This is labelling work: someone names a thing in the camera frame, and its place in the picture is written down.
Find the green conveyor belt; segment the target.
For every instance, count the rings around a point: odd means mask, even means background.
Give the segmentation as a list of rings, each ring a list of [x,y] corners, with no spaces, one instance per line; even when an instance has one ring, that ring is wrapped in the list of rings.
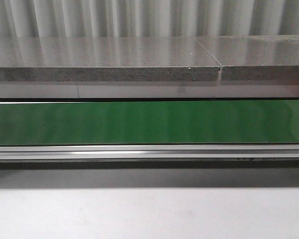
[[[299,143],[299,100],[0,104],[0,145]]]

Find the grey speckled stone countertop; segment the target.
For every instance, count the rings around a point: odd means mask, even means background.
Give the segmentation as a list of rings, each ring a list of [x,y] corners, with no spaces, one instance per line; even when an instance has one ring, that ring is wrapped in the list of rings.
[[[299,36],[0,37],[0,82],[299,84]]]

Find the white corrugated curtain backdrop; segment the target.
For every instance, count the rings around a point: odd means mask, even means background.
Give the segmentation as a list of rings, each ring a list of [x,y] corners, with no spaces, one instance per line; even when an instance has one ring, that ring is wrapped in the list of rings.
[[[0,0],[0,37],[299,35],[299,0]]]

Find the aluminium conveyor frame rail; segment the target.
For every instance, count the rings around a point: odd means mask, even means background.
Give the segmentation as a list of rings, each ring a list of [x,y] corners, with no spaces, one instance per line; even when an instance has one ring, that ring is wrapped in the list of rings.
[[[299,144],[0,146],[0,163],[299,161]]]

